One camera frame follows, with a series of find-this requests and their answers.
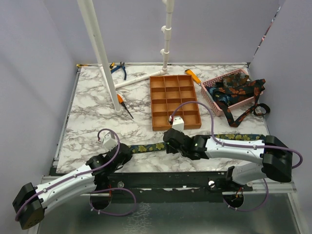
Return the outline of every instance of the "marble surface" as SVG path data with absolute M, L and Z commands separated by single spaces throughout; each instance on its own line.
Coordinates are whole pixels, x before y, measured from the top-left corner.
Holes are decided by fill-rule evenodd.
M 182 75 L 184 70 L 191 69 L 202 81 L 215 78 L 244 65 L 210 65 L 210 66 L 179 66 L 168 67 L 170 75 Z M 161 66 L 128 65 L 127 80 L 159 71 Z M 134 119 L 123 110 L 121 116 L 114 113 L 114 107 L 107 89 L 102 85 L 101 72 L 97 67 L 82 67 L 77 89 L 70 112 L 63 145 L 59 155 L 57 173 L 68 173 L 90 157 L 104 153 L 105 150 L 97 141 L 97 133 L 102 128 L 115 131 L 122 143 L 147 144 L 162 142 L 163 131 L 152 131 L 151 99 L 149 80 L 141 81 L 117 90 L 127 105 Z M 123 81 L 123 71 L 113 73 L 115 84 Z M 206 103 L 200 93 L 200 87 L 195 85 L 197 99 Z M 240 116 L 250 105 L 233 111 L 234 118 Z M 200 129 L 186 130 L 189 136 L 210 134 L 211 120 L 207 110 L 199 107 L 202 126 Z M 214 116 L 215 134 L 268 134 L 262 117 L 248 115 L 238 128 L 227 124 L 224 116 Z M 225 158 L 201 159 L 191 161 L 181 154 L 166 154 L 166 152 L 151 152 L 135 154 L 133 158 L 120 169 L 120 172 L 193 172 L 193 171 L 225 171 L 230 166 L 242 165 L 246 162 Z

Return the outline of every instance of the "pliers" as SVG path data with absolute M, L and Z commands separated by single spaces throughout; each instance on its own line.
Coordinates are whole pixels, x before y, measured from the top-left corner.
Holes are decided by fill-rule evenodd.
M 126 73 L 126 68 L 125 68 L 125 63 L 124 62 L 120 62 L 119 65 L 117 65 L 114 69 L 113 69 L 113 66 L 115 65 L 115 63 L 113 62 L 109 67 L 111 69 L 111 73 L 114 73 L 115 71 L 117 71 L 119 68 L 122 68 L 123 69 L 123 72 L 125 74 L 125 78 L 124 80 L 126 80 L 127 78 L 127 73 Z

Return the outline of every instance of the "orange compartment organizer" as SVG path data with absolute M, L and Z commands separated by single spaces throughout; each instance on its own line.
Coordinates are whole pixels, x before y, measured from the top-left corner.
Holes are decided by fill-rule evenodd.
M 153 131 L 168 130 L 169 116 L 182 103 L 197 101 L 190 75 L 150 77 Z M 184 120 L 184 129 L 201 127 L 198 105 L 181 107 L 175 114 Z

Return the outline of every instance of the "pink plastic basket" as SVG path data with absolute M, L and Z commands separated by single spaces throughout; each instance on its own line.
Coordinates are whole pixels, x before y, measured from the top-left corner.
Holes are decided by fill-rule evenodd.
M 205 88 L 205 86 L 213 86 L 216 82 L 218 81 L 222 81 L 222 78 L 223 77 L 226 77 L 228 75 L 232 75 L 232 74 L 237 74 L 237 73 L 245 73 L 247 74 L 244 70 L 242 69 L 237 69 L 235 71 L 232 71 L 232 72 L 229 72 L 227 74 L 224 74 L 222 76 L 219 76 L 219 77 L 216 77 L 216 78 L 213 78 L 213 79 L 210 79 L 208 81 L 205 81 L 205 82 L 202 82 L 201 83 L 201 94 L 204 96 L 204 98 L 206 99 L 206 101 L 208 102 L 208 104 L 210 105 L 210 107 L 212 108 L 212 110 L 214 111 L 214 113 L 216 114 L 216 116 L 221 116 L 223 115 L 223 111 L 220 109 L 220 107 L 214 102 L 214 100 L 212 99 L 211 95 L 208 93 L 207 89 Z M 232 111 L 232 110 L 236 110 L 238 109 L 239 107 L 243 106 L 243 105 L 246 105 L 248 103 L 251 103 L 254 101 L 254 97 L 250 97 L 246 100 L 243 100 L 237 104 L 234 104 L 232 106 L 229 106 L 229 109 Z

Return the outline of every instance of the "dark green floral strap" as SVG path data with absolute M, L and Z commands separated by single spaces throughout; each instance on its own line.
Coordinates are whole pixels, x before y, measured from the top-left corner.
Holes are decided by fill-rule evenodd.
M 265 140 L 264 135 L 258 134 L 218 134 L 215 137 L 225 140 Z M 130 145 L 129 148 L 134 154 L 166 150 L 164 142 L 148 145 Z

